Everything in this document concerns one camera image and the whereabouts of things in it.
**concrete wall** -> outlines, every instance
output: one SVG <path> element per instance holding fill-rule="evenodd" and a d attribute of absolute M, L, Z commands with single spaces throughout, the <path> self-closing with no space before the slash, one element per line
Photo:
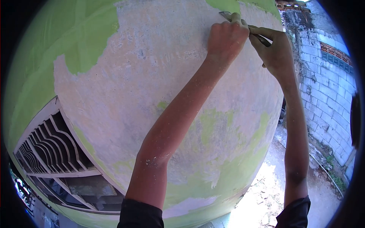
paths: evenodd
<path fill-rule="evenodd" d="M 282 28 L 273 0 L 254 3 L 47 2 L 20 42 L 5 91 L 3 134 L 17 169 L 22 172 L 15 145 L 57 95 L 85 153 L 126 191 L 148 130 L 200 67 L 211 25 L 225 21 L 218 12 Z M 228 213 L 252 183 L 283 100 L 261 64 L 247 41 L 170 160 L 166 227 L 191 227 Z M 49 204 L 86 227 L 116 227 L 119 219 Z"/>
<path fill-rule="evenodd" d="M 329 59 L 320 42 L 349 54 L 341 35 L 326 12 L 316 2 L 307 4 L 307 20 L 298 11 L 287 11 L 285 18 L 295 42 L 300 65 L 300 89 L 309 134 L 333 150 L 344 166 L 353 151 L 350 136 L 350 107 L 356 91 L 353 71 Z"/>

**plants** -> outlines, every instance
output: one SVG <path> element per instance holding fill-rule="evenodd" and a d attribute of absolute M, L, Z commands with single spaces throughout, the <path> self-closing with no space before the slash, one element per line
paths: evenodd
<path fill-rule="evenodd" d="M 333 156 L 328 155 L 325 157 L 328 164 L 333 165 Z"/>
<path fill-rule="evenodd" d="M 346 190 L 346 186 L 341 177 L 338 177 L 332 170 L 328 171 L 328 174 L 332 177 L 341 192 L 344 192 Z"/>

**brick wall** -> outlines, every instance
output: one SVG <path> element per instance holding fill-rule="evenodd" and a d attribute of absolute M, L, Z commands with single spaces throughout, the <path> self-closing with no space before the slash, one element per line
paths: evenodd
<path fill-rule="evenodd" d="M 301 96 L 309 134 L 333 149 L 343 166 L 353 148 L 350 136 L 350 108 L 356 90 L 354 77 L 322 58 L 320 42 L 348 53 L 339 35 L 302 27 L 299 31 Z"/>

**black sleeve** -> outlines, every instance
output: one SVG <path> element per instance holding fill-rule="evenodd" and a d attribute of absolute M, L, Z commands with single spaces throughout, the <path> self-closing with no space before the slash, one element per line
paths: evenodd
<path fill-rule="evenodd" d="M 163 228 L 162 210 L 142 202 L 123 199 L 117 228 Z"/>
<path fill-rule="evenodd" d="M 308 225 L 308 212 L 311 206 L 309 196 L 300 198 L 291 202 L 281 213 L 276 217 L 276 228 L 302 228 Z"/>

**scraper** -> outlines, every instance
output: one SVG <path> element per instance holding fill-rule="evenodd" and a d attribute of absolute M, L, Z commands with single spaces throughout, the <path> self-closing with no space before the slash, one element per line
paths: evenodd
<path fill-rule="evenodd" d="M 227 21 L 229 22 L 232 22 L 232 14 L 230 12 L 227 12 L 227 11 L 222 11 L 222 12 L 219 12 L 220 15 L 222 15 Z M 250 33 L 251 35 L 254 35 L 258 38 L 258 40 L 260 40 L 260 42 L 265 45 L 266 47 L 270 47 L 271 46 L 271 43 L 265 39 L 264 37 L 258 35 L 258 34 L 252 34 Z"/>

